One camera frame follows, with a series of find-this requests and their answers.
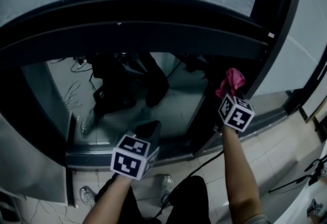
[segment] white cube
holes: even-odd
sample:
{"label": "white cube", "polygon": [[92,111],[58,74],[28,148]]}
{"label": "white cube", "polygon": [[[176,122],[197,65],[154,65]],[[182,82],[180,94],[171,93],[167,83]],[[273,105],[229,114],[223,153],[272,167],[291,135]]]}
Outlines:
{"label": "white cube", "polygon": [[241,132],[245,131],[255,115],[249,103],[228,94],[221,103],[218,113],[225,125]]}
{"label": "white cube", "polygon": [[157,147],[150,155],[151,143],[125,134],[113,149],[110,169],[120,175],[140,180],[152,168],[159,152]]}

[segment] person's right arm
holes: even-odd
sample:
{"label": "person's right arm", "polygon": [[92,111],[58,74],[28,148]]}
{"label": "person's right arm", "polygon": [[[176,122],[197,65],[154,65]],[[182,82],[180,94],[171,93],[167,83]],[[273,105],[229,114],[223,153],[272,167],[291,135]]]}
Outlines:
{"label": "person's right arm", "polygon": [[233,224],[262,214],[258,186],[234,129],[223,126],[226,189]]}

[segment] leg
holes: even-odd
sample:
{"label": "leg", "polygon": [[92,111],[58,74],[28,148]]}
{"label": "leg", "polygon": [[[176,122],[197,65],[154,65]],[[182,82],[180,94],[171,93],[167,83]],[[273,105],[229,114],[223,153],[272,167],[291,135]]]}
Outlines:
{"label": "leg", "polygon": [[174,206],[167,224],[210,223],[209,202],[203,178],[192,176],[173,191],[170,203]]}
{"label": "leg", "polygon": [[[106,192],[106,190],[109,188],[110,184],[114,181],[114,179],[115,175],[112,177],[112,179],[108,180],[107,183],[102,187],[98,195],[95,196],[95,202],[97,202],[100,197]],[[132,188],[130,188],[127,193],[118,222],[118,224],[125,223],[145,223],[145,220],[143,219],[141,212],[137,207],[136,198],[134,196]]]}

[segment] person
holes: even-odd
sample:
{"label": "person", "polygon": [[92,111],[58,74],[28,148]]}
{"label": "person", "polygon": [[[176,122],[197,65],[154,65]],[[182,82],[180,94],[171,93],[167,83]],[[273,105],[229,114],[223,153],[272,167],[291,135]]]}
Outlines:
{"label": "person", "polygon": [[[236,131],[223,126],[222,135],[226,189],[232,223],[268,224],[269,221],[263,215],[258,186]],[[83,224],[149,223],[143,219],[137,207],[131,183],[131,179],[121,175],[109,180],[95,196],[96,204]],[[165,176],[162,187],[163,203],[174,188],[171,176]],[[82,200],[85,200],[91,194],[84,190],[81,195]],[[171,193],[169,202],[173,209],[167,220],[168,224],[210,223],[208,194],[203,178],[191,176],[185,179],[179,188]],[[152,219],[151,223],[160,221]]]}

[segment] shoe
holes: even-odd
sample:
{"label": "shoe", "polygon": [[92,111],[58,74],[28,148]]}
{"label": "shoe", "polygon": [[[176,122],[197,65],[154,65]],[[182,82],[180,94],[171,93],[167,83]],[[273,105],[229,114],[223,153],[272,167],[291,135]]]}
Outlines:
{"label": "shoe", "polygon": [[175,188],[175,183],[170,175],[165,175],[161,184],[161,205],[165,203],[170,193]]}
{"label": "shoe", "polygon": [[96,204],[94,201],[95,196],[95,193],[88,186],[80,189],[80,197],[85,205],[91,205],[93,207]]}
{"label": "shoe", "polygon": [[95,114],[93,109],[91,109],[90,113],[82,121],[82,124],[81,124],[82,135],[89,135],[99,118],[100,118],[100,116]]}

